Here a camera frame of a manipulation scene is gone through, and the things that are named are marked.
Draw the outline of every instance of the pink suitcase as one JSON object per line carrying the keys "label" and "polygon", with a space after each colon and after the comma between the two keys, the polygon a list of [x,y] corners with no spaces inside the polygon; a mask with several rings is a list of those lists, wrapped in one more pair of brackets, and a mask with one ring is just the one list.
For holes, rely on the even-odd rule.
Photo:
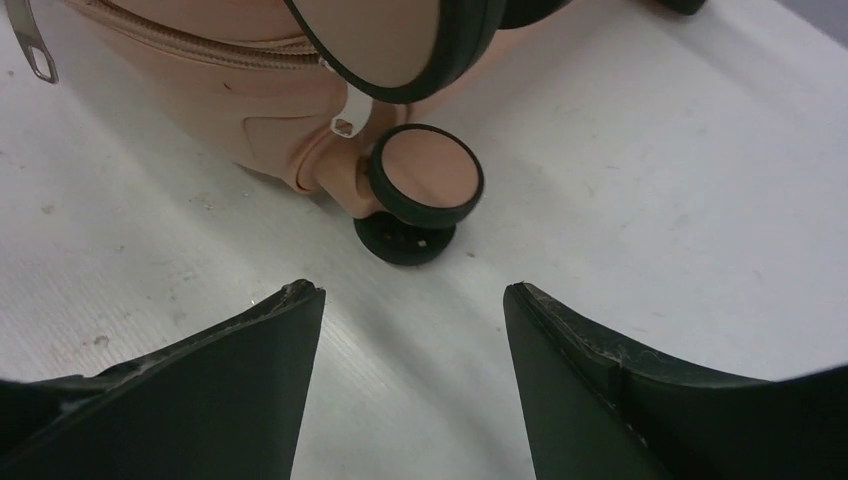
{"label": "pink suitcase", "polygon": [[[63,0],[186,132],[328,192],[398,265],[438,256],[483,192],[472,151],[417,122],[569,1]],[[659,1],[686,15],[705,2]],[[55,83],[28,0],[6,3],[36,75]]]}

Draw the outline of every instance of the zipper pull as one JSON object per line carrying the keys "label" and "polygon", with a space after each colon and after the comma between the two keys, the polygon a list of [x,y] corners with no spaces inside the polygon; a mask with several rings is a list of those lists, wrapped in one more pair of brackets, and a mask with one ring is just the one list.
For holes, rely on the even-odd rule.
{"label": "zipper pull", "polygon": [[57,83],[59,76],[56,73],[56,64],[53,63],[53,57],[47,51],[41,32],[38,31],[29,0],[6,0],[6,14],[35,76],[47,83]]}
{"label": "zipper pull", "polygon": [[[335,73],[336,71],[323,58],[318,63]],[[347,84],[347,99],[345,106],[338,115],[330,121],[330,130],[342,138],[353,138],[365,128],[371,118],[374,99],[363,93],[350,83]]]}

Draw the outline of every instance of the black plastic part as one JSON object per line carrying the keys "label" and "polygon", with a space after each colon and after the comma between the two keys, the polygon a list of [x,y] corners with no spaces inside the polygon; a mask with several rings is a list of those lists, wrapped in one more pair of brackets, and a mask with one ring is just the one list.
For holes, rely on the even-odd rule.
{"label": "black plastic part", "polygon": [[456,227],[426,229],[401,222],[388,212],[354,219],[359,240],[384,262],[416,267],[436,259],[453,240]]}
{"label": "black plastic part", "polygon": [[289,478],[323,308],[298,281],[96,377],[0,382],[0,478]]}
{"label": "black plastic part", "polygon": [[571,0],[507,0],[501,30],[526,27],[552,15]]}
{"label": "black plastic part", "polygon": [[[471,158],[471,161],[474,162],[474,167],[477,169],[478,179],[477,190],[474,192],[474,196],[471,197],[470,200],[462,205],[451,208],[431,207],[407,197],[392,184],[383,166],[383,148],[385,147],[386,142],[391,140],[395,134],[406,130],[416,129],[428,130],[444,135],[465,149],[469,158]],[[368,181],[371,184],[371,189],[374,191],[374,196],[376,196],[377,200],[386,207],[386,210],[405,222],[417,227],[431,230],[450,228],[464,220],[465,217],[467,217],[468,214],[474,210],[474,207],[476,207],[480,202],[480,198],[483,196],[483,190],[485,189],[483,166],[480,165],[480,161],[477,160],[477,156],[474,155],[474,152],[472,152],[466,144],[462,143],[460,139],[440,128],[418,123],[399,125],[386,131],[386,133],[380,136],[374,144],[374,148],[371,151],[371,157],[368,160]]]}
{"label": "black plastic part", "polygon": [[707,3],[707,0],[655,0],[669,10],[680,15],[695,15]]}
{"label": "black plastic part", "polygon": [[848,478],[848,367],[766,382],[665,355],[532,285],[504,308],[539,480]]}
{"label": "black plastic part", "polygon": [[285,2],[304,34],[339,75],[368,96],[399,105],[417,102],[437,93],[471,68],[491,43],[506,6],[506,0],[441,0],[439,31],[426,66],[412,82],[386,88],[362,80],[336,60],[300,15],[294,0]]}

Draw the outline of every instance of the zipper track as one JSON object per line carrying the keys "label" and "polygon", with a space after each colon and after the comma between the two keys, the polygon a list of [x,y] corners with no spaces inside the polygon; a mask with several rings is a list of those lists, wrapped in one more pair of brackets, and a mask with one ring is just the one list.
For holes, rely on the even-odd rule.
{"label": "zipper track", "polygon": [[305,35],[283,40],[222,42],[160,25],[109,0],[62,0],[81,15],[148,46],[205,63],[254,70],[320,68]]}

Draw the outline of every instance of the white floor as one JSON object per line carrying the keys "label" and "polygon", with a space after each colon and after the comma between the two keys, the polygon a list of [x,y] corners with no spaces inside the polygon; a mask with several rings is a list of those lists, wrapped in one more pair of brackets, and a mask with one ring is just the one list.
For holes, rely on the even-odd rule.
{"label": "white floor", "polygon": [[488,190],[417,270],[188,139],[35,7],[58,86],[0,21],[0,376],[94,374],[306,277],[329,300],[293,478],[515,480],[507,284],[734,373],[848,362],[848,51],[774,0],[571,5],[432,117]]}

